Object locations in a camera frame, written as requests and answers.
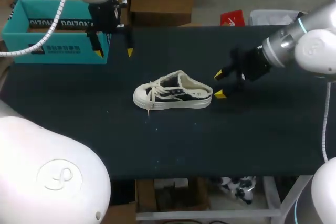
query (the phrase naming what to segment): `table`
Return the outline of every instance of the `table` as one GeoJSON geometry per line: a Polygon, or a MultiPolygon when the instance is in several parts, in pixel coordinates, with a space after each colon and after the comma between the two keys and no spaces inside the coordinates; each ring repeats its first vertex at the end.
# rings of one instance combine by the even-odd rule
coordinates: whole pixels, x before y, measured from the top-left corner
{"type": "MultiPolygon", "coordinates": [[[[114,179],[308,175],[305,184],[323,164],[326,83],[295,64],[203,110],[148,117],[132,101],[138,85],[176,70],[216,91],[232,81],[213,79],[229,51],[258,46],[277,29],[139,28],[132,58],[115,36],[107,65],[14,65],[0,97],[33,122],[93,149],[114,179]]],[[[332,95],[328,125],[336,122],[335,110],[332,95]]],[[[328,127],[327,138],[335,136],[336,128],[328,127]]],[[[336,142],[327,140],[327,148],[335,157],[336,142]]]]}

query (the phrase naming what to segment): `robot logo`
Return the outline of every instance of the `robot logo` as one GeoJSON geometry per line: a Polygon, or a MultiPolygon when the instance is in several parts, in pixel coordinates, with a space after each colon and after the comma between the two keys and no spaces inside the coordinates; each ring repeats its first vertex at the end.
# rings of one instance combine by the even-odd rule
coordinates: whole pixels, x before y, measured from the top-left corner
{"type": "Polygon", "coordinates": [[[62,169],[59,177],[53,178],[54,180],[59,181],[59,184],[56,185],[55,187],[49,187],[48,185],[45,185],[45,187],[53,191],[62,190],[64,188],[65,182],[70,181],[72,177],[73,177],[72,171],[69,168],[64,168],[62,169]]]}
{"type": "Polygon", "coordinates": [[[41,167],[37,182],[48,191],[58,191],[69,195],[80,190],[82,174],[74,163],[57,159],[41,167]]]}

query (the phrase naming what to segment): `table leg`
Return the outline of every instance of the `table leg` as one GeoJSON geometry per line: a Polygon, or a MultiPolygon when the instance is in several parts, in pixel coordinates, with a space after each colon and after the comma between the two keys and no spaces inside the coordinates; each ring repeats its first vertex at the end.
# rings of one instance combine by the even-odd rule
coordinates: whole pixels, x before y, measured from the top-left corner
{"type": "Polygon", "coordinates": [[[273,217],[271,218],[271,224],[284,224],[287,214],[291,207],[294,205],[295,201],[299,198],[301,192],[312,178],[312,175],[304,175],[300,176],[289,193],[287,194],[286,198],[281,203],[281,217],[273,217]]]}

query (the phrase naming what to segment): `shoe toe cap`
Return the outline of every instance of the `shoe toe cap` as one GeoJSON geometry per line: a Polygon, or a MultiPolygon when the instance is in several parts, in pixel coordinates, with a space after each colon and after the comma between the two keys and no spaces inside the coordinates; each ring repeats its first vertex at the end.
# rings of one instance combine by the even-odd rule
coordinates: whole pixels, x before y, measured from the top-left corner
{"type": "Polygon", "coordinates": [[[134,95],[133,97],[137,100],[142,100],[142,101],[145,101],[146,98],[147,98],[147,93],[146,93],[146,89],[147,89],[147,85],[144,84],[144,85],[141,85],[139,87],[137,87],[137,89],[135,90],[134,92],[134,95]]]}

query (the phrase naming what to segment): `white shoelace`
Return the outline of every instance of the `white shoelace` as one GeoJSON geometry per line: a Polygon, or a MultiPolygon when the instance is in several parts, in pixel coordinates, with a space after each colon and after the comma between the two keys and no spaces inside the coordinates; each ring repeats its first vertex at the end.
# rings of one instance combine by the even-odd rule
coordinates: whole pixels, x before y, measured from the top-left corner
{"type": "Polygon", "coordinates": [[[162,87],[160,85],[160,83],[161,83],[161,79],[149,83],[150,88],[152,88],[152,89],[149,91],[149,93],[147,95],[147,101],[148,101],[148,104],[149,104],[149,107],[147,108],[147,110],[148,110],[148,116],[149,116],[149,111],[154,107],[155,96],[156,95],[160,95],[160,94],[167,94],[167,93],[169,93],[169,91],[166,91],[164,89],[164,87],[162,87]]]}

